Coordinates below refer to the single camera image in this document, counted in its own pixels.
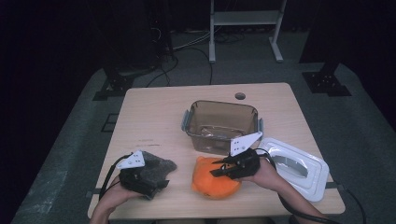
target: gray container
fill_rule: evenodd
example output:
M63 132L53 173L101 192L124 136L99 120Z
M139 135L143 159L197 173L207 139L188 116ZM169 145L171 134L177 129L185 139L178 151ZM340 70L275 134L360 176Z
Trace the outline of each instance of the gray container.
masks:
M181 129L197 151L228 155L231 140L262 132L262 119L251 105L196 101L186 110Z

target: white metal frame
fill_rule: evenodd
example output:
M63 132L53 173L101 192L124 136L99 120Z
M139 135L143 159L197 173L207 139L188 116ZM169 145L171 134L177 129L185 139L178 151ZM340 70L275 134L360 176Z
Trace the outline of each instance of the white metal frame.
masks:
M283 62L283 57L277 46L280 25L282 23L287 0L282 0L280 10L266 11L215 11L215 0L210 3L210 41L209 41L209 61L216 62L215 52L215 26L217 25L263 25L275 24L274 35L269 37L271 48L278 63Z

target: gray carpet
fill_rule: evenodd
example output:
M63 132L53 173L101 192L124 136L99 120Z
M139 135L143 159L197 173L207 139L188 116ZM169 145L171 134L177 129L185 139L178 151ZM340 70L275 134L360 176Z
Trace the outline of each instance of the gray carpet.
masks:
M318 71L321 63L299 64L307 33L281 33L279 48L284 57L277 63L268 43L269 34L249 34L241 41L216 45L217 62L212 64L212 84L287 82L304 112L318 147L329 164L332 177L359 199L367 223L396 223L396 133L363 89L358 77L340 65L335 74L352 96L329 97L313 94L302 72ZM175 34L174 46L197 35ZM170 86L208 85L210 65L205 55L207 43L175 53L178 64L168 72ZM167 57L163 69L176 61ZM163 71L158 69L138 77L133 88L146 87ZM93 101L106 76L103 70L92 75L58 136L14 223L88 223L90 191L95 188L111 133L101 132L108 114L118 113L122 97ZM165 76L150 87L168 85ZM341 223L361 223L361 211L346 191L342 215L331 216ZM274 217L288 223L287 217ZM149 223L112 221L112 223Z

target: orange object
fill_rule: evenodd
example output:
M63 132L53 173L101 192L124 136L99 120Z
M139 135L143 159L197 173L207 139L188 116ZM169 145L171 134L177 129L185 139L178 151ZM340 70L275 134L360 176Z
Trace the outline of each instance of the orange object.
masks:
M211 199L223 199L236 193L241 182L224 175L214 177L210 171L219 169L222 164L212 164L219 158L198 157L192 174L191 188Z

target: wooden table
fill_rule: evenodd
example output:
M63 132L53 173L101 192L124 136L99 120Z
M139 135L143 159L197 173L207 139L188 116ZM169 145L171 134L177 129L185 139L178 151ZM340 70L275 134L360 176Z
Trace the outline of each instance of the wooden table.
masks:
M242 92L245 100L237 100ZM286 83L130 89L125 95L96 187L102 187L110 166L121 156L138 149L175 162L166 189L154 200L133 199L121 205L110 218L168 219L197 217L281 216L289 212L271 190L244 182L239 191L224 200L210 200L191 190L195 159L189 136L181 131L184 112L197 100L252 105L263 119L264 137L273 137L322 158L304 115ZM88 216L98 202L94 194ZM314 206L324 214L341 214L345 205L337 189L326 189Z

